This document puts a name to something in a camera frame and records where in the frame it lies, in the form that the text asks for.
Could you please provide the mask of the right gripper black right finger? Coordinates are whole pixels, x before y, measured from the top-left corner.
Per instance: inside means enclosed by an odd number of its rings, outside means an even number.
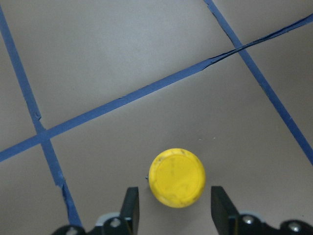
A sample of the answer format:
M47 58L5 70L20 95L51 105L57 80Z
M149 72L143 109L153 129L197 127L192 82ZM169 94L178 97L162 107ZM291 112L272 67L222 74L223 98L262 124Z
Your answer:
M239 212L222 186L211 187L211 216L219 235L233 235Z

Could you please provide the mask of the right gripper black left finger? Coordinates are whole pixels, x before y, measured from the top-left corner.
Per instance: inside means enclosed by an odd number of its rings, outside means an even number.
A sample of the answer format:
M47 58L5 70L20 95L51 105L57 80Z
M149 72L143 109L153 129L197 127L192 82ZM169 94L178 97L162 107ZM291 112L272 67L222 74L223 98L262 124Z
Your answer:
M138 187L129 187L126 191L120 218L126 224L128 234L138 234L139 226L139 189Z

